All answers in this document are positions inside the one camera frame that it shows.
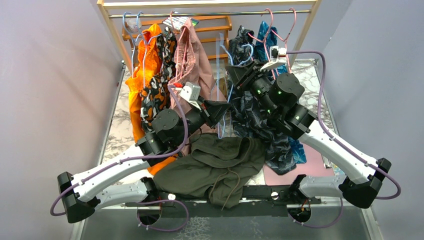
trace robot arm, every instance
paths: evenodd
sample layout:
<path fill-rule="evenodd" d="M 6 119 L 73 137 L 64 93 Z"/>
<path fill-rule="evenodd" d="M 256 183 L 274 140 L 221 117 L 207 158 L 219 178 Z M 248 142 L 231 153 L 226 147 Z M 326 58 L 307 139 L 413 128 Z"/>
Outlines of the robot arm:
<path fill-rule="evenodd" d="M 180 96 L 192 106 L 185 114 L 188 135 L 196 132 L 203 124 L 214 128 L 230 107 L 227 102 L 204 100 L 199 92 L 200 87 L 191 83 L 187 83 L 180 92 Z M 104 207 L 143 201 L 154 189 L 151 178 L 130 184 L 113 184 L 165 160 L 167 157 L 159 156 L 169 155 L 184 141 L 183 122 L 173 109 L 162 110 L 152 121 L 154 130 L 147 132 L 127 151 L 88 171 L 74 175 L 69 172 L 60 174 L 57 181 L 61 194 L 71 186 L 76 186 L 61 198 L 68 222 L 79 222 Z M 154 157 L 140 159 L 140 156 Z"/>
<path fill-rule="evenodd" d="M 339 197 L 345 198 L 354 206 L 368 208 L 385 178 L 369 166 L 387 173 L 391 163 L 385 158 L 376 160 L 367 156 L 337 137 L 350 151 L 365 159 L 367 164 L 359 162 L 334 139 L 328 137 L 313 112 L 298 104 L 305 91 L 298 79 L 291 73 L 285 73 L 280 74 L 274 83 L 271 83 L 261 71 L 263 66 L 263 63 L 255 60 L 246 66 L 227 66 L 226 69 L 236 90 L 250 91 L 266 110 L 268 125 L 316 149 L 345 173 L 332 177 L 298 175 L 281 198 L 290 203 L 303 203 L 313 197 Z M 205 123 L 213 128 L 230 107 L 226 102 L 204 100 L 199 96 L 199 86 L 190 83 L 184 86 L 180 96 L 192 106 L 185 115 L 189 135 Z M 169 155 L 183 142 L 183 122 L 174 110 L 163 110 L 152 121 L 154 131 L 146 133 L 135 146 L 121 155 L 82 173 L 72 175 L 64 172 L 59 175 L 57 180 L 62 196 L 59 199 L 63 202 L 68 222 L 79 222 L 100 208 L 141 202 L 150 194 L 154 196 L 155 186 L 151 178 L 142 178 L 135 183 L 124 185 L 112 184 L 163 161 L 165 157 L 161 158 L 161 155 Z M 151 157 L 139 159 L 140 156 Z"/>
<path fill-rule="evenodd" d="M 313 197 L 339 197 L 359 208 L 369 208 L 382 186 L 383 174 L 369 167 L 375 166 L 388 172 L 391 163 L 385 159 L 375 159 L 351 146 L 345 140 L 337 140 L 352 153 L 361 156 L 361 163 L 350 152 L 330 139 L 323 131 L 317 116 L 298 103 L 305 88 L 292 73 L 282 73 L 271 83 L 264 75 L 267 68 L 258 60 L 245 66 L 226 66 L 227 72 L 238 91 L 250 91 L 268 114 L 267 124 L 282 131 L 293 139 L 299 139 L 327 157 L 345 174 L 332 177 L 297 176 L 290 191 L 283 196 L 302 203 Z"/>

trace white wall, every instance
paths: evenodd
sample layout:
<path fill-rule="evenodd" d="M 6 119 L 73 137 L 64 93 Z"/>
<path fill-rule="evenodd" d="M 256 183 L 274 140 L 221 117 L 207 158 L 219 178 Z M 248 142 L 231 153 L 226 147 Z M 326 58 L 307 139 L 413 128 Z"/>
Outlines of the white wall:
<path fill-rule="evenodd" d="M 392 162 L 402 186 L 376 200 L 386 240 L 423 239 L 424 1 L 354 0 L 325 48 L 325 93 L 340 135 Z M 381 196 L 395 192 L 387 179 Z"/>
<path fill-rule="evenodd" d="M 69 239 L 56 176 L 98 159 L 121 60 L 89 1 L 0 5 L 0 239 Z"/>

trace clothes rack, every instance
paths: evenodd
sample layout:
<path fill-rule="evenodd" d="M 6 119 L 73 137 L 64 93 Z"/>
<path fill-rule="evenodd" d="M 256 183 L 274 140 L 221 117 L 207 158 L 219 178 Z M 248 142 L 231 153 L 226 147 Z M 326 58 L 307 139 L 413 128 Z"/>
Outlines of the clothes rack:
<path fill-rule="evenodd" d="M 116 18 L 118 18 L 118 19 L 121 19 L 123 17 L 122 15 L 117 15 L 117 16 L 118 17 L 116 17 Z M 163 20 L 168 18 L 168 17 L 169 17 L 169 15 L 167 15 L 165 17 L 161 17 L 161 18 L 157 17 L 153 20 L 146 20 L 146 21 L 139 20 L 139 21 L 141 22 L 141 27 L 144 27 L 144 26 L 150 27 L 153 24 L 159 24 L 159 25 L 162 24 Z M 208 23 L 208 22 L 210 23 L 211 21 L 212 22 L 218 22 L 218 23 L 214 24 L 214 26 L 196 27 L 196 33 L 223 32 L 223 34 L 224 34 L 224 44 L 225 44 L 225 47 L 228 49 L 228 47 L 229 47 L 229 31 L 231 31 L 233 29 L 233 23 L 232 23 L 231 17 L 229 15 L 215 15 L 215 13 L 213 15 L 207 15 L 207 16 L 200 15 L 200 16 L 196 16 L 196 20 L 201 21 L 201 22 L 206 22 L 206 23 Z M 126 27 L 122 26 L 122 39 L 123 39 L 124 42 L 127 42 L 127 41 L 129 42 L 129 45 L 131 47 L 131 51 L 133 51 L 134 49 L 136 50 L 135 56 L 132 60 L 133 67 L 135 68 L 136 66 L 139 65 L 138 55 L 137 55 L 138 46 L 135 46 L 135 48 L 134 48 L 134 44 L 131 41 L 131 37 L 133 39 L 136 39 L 139 33 L 137 32 L 137 33 L 133 33 L 131 35 L 128 34 L 127 31 L 125 31 L 125 28 L 127 28 L 128 25 L 127 25 L 127 23 L 125 23 L 125 25 L 126 25 Z M 200 36 L 198 36 L 198 37 L 199 37 L 200 43 L 202 45 L 203 44 L 215 43 L 216 41 L 219 41 L 219 39 L 217 39 L 216 37 L 200 37 Z M 228 55 L 226 53 L 209 54 L 207 56 L 207 58 L 209 60 L 215 60 L 215 59 L 219 58 L 219 59 L 224 60 L 225 62 L 228 61 Z"/>
<path fill-rule="evenodd" d="M 109 10 L 116 9 L 181 9 L 181 8 L 217 8 L 217 7 L 258 7 L 263 6 L 297 6 L 306 5 L 310 6 L 310 9 L 297 10 L 297 14 L 307 14 L 306 20 L 303 24 L 302 30 L 299 37 L 294 44 L 294 51 L 300 50 L 308 30 L 311 27 L 312 21 L 320 7 L 322 0 L 187 0 L 187 1 L 138 1 L 138 2 L 105 2 L 104 0 L 98 0 L 97 6 L 100 13 L 109 29 L 116 46 L 119 49 L 125 64 L 131 66 L 131 58 L 128 53 L 124 41 L 121 37 L 120 31 L 115 27 L 113 19 L 122 18 L 122 15 L 109 14 Z M 292 14 L 293 11 L 273 11 L 273 14 Z M 229 15 L 229 16 L 240 16 L 240 15 L 266 15 L 270 14 L 268 11 L 241 11 L 241 12 L 204 12 L 204 13 L 175 13 L 173 17 L 196 17 L 196 16 L 215 16 L 215 15 Z M 166 18 L 169 17 L 169 13 L 163 14 L 140 14 L 140 18 Z M 128 14 L 125 17 L 135 18 L 136 14 Z M 290 65 L 293 65 L 297 55 L 293 54 L 290 56 Z"/>

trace marble surface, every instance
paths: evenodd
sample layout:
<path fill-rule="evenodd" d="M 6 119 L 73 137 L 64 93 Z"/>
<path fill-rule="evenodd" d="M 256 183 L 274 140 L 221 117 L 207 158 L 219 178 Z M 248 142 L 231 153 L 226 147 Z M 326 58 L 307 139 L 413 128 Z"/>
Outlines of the marble surface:
<path fill-rule="evenodd" d="M 215 69 L 216 73 L 216 65 L 212 64 L 212 67 Z M 224 65 L 220 64 L 219 68 L 221 69 L 220 75 L 221 77 L 224 74 L 223 68 Z M 318 109 L 318 93 L 320 89 L 320 83 L 317 76 L 317 72 L 314 66 L 314 62 L 312 60 L 301 60 L 294 63 L 292 66 L 292 72 L 299 79 L 302 86 L 305 87 L 305 92 L 300 98 L 300 104 L 304 105 L 311 111 L 317 113 Z M 125 71 L 122 86 L 119 91 L 119 96 L 116 103 L 116 108 L 114 111 L 112 124 L 109 132 L 109 136 L 107 138 L 106 148 L 104 151 L 104 157 L 102 159 L 102 163 L 109 161 L 110 159 L 116 157 L 120 153 L 127 150 L 131 145 L 134 144 L 134 138 L 132 133 L 132 126 L 130 122 L 130 113 L 129 113 L 129 101 L 128 94 L 129 88 L 125 85 L 125 81 L 130 77 L 131 73 L 128 69 Z M 325 100 L 322 103 L 321 113 L 322 119 L 325 124 L 332 130 L 334 130 L 333 122 L 330 117 L 330 112 L 327 108 Z M 226 123 L 230 123 L 230 115 L 226 115 Z M 229 124 L 226 125 L 225 135 L 233 136 L 234 134 L 231 131 L 231 127 Z M 334 166 L 335 173 L 338 173 L 337 166 Z M 142 170 L 140 172 L 131 174 L 116 184 L 127 184 L 133 183 L 140 178 L 148 176 L 151 177 L 147 170 Z M 265 178 L 264 172 L 261 170 L 257 175 L 253 176 L 248 182 L 247 185 L 264 185 Z"/>

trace clothes hanger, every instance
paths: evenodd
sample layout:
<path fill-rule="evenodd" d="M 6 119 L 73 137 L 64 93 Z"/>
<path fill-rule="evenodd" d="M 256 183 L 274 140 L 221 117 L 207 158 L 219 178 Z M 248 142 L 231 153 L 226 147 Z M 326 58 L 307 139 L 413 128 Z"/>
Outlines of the clothes hanger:
<path fill-rule="evenodd" d="M 210 99 L 212 99 L 212 92 L 214 91 L 215 87 L 217 87 L 218 89 L 220 88 L 220 72 L 221 72 L 221 68 L 220 68 L 220 54 L 219 54 L 219 49 L 222 48 L 224 49 L 225 53 L 228 55 L 228 58 L 230 60 L 230 64 L 233 65 L 233 57 L 231 56 L 231 54 L 228 52 L 228 50 L 226 49 L 226 47 L 224 46 L 224 35 L 222 33 L 219 33 L 219 43 L 218 41 L 216 42 L 216 68 L 217 68 L 217 79 L 215 84 L 213 85 L 212 89 L 210 90 Z M 224 81 L 225 81 L 225 85 L 228 86 L 227 84 L 227 78 L 225 77 L 225 73 L 224 73 Z M 219 101 L 220 100 L 220 94 L 219 94 L 219 90 L 216 91 L 216 100 Z M 218 130 L 218 139 L 222 139 L 224 137 L 225 134 L 225 128 L 226 128 L 226 121 L 225 121 L 225 115 L 222 116 L 222 121 L 223 121 L 223 125 L 222 125 L 222 131 L 221 131 L 221 123 L 218 122 L 217 124 L 217 130 Z"/>
<path fill-rule="evenodd" d="M 250 56 L 246 60 L 240 62 L 237 66 L 241 66 L 241 65 L 247 63 L 249 61 L 249 59 L 252 59 L 253 60 L 253 46 L 251 44 L 244 44 L 244 45 L 241 45 L 241 47 L 242 48 L 244 48 L 244 47 L 250 47 Z"/>
<path fill-rule="evenodd" d="M 290 28 L 290 31 L 288 32 L 288 34 L 287 34 L 287 36 L 283 39 L 282 37 L 280 37 L 274 30 L 271 30 L 271 32 L 274 34 L 274 35 L 276 35 L 281 41 L 283 41 L 284 42 L 284 47 L 285 47 L 285 49 L 287 49 L 287 41 L 289 40 L 289 36 L 290 36 L 290 34 L 292 33 L 292 31 L 293 31 L 293 28 L 295 27 L 295 25 L 296 25 L 296 20 L 297 20 L 297 15 L 296 15 L 296 10 L 293 8 L 293 7 L 291 7 L 289 10 L 292 10 L 293 11 L 293 14 L 294 14 L 294 22 L 293 22 L 293 25 L 291 26 L 291 28 Z M 291 69 L 291 67 L 290 67 L 290 62 L 289 62 L 289 55 L 288 54 L 286 54 L 285 55 L 285 58 L 286 58 L 286 61 L 287 61 L 287 71 L 288 71 L 288 73 L 292 73 L 292 69 Z"/>
<path fill-rule="evenodd" d="M 145 64 L 145 61 L 146 61 L 146 55 L 147 55 L 147 45 L 149 45 L 150 44 L 150 42 L 153 40 L 153 39 L 155 39 L 155 38 L 158 38 L 158 37 L 160 37 L 160 36 L 162 36 L 162 33 L 160 33 L 159 35 L 156 35 L 156 36 L 152 36 L 149 40 L 148 40 L 148 42 L 146 41 L 146 39 L 143 37 L 143 40 L 144 40 L 144 43 L 145 43 L 145 48 L 144 48 L 144 57 L 143 57 L 143 88 L 146 86 L 146 74 L 145 74 L 145 66 L 146 66 L 146 64 Z"/>
<path fill-rule="evenodd" d="M 125 32 L 129 35 L 129 38 L 132 42 L 132 45 L 134 46 L 134 48 L 132 49 L 132 54 L 131 54 L 131 66 L 129 66 L 131 68 L 131 77 L 134 77 L 134 61 L 133 61 L 133 59 L 134 59 L 134 53 L 136 52 L 136 42 L 139 39 L 140 35 L 138 35 L 137 38 L 134 41 L 133 35 L 130 33 L 130 31 L 125 26 L 125 16 L 127 14 L 131 14 L 131 13 L 126 11 L 122 15 L 122 26 L 123 26 L 123 29 L 125 30 Z"/>
<path fill-rule="evenodd" d="M 250 32 L 248 32 L 248 33 L 247 33 L 247 35 L 248 35 L 249 37 L 251 37 L 252 39 L 256 40 L 257 42 L 263 43 L 263 48 L 264 48 L 264 50 L 265 50 L 266 58 L 268 58 L 268 61 L 270 62 L 270 61 L 271 61 L 271 58 L 270 58 L 270 54 L 268 53 L 268 49 L 267 49 L 267 38 L 268 38 L 268 35 L 269 35 L 269 34 L 270 34 L 270 32 L 271 32 L 271 27 L 273 26 L 273 23 L 274 23 L 274 15 L 273 15 L 273 12 L 272 12 L 269 8 L 265 9 L 264 11 L 268 11 L 268 12 L 269 12 L 269 14 L 271 15 L 271 24 L 268 26 L 268 29 L 266 30 L 266 33 L 265 33 L 265 35 L 263 36 L 263 40 L 259 40 L 259 39 L 257 39 L 256 37 L 252 36 L 252 35 L 250 34 Z M 271 73 L 272 73 L 272 77 L 273 77 L 273 78 L 274 78 L 274 80 L 275 80 L 275 79 L 276 79 L 276 75 L 275 75 L 275 73 L 274 73 L 274 70 L 272 70 L 272 71 L 271 71 Z"/>

